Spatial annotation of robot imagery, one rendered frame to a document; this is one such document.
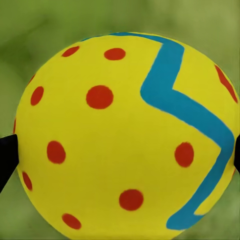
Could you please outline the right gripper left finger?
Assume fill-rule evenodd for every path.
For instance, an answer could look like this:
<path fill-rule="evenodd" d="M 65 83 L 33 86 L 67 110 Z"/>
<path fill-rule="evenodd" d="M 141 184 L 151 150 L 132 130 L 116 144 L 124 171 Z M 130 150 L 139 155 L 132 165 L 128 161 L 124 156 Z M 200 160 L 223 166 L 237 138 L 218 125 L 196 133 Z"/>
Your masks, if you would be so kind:
<path fill-rule="evenodd" d="M 0 138 L 0 193 L 19 164 L 16 134 Z"/>

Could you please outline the easter egg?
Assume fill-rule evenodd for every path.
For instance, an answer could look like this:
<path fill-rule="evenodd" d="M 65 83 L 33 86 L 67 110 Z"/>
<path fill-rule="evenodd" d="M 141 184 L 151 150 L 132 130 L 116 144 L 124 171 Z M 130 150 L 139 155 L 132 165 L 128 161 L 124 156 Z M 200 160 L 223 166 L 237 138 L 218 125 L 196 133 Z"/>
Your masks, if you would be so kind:
<path fill-rule="evenodd" d="M 71 240 L 171 240 L 224 193 L 240 99 L 226 74 L 172 38 L 76 42 L 32 77 L 17 108 L 18 176 Z"/>

